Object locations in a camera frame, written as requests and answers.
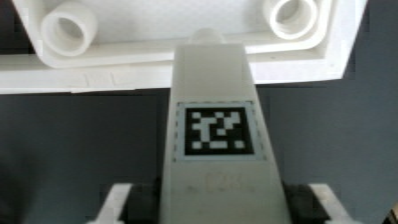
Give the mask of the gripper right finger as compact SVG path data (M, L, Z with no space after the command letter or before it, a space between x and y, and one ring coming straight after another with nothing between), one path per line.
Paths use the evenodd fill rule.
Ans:
M326 184L286 184L284 193L293 224L355 224Z

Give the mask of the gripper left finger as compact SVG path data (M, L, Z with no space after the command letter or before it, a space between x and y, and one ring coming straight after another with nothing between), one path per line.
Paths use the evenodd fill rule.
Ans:
M158 224L158 199L154 183L115 183L85 224Z

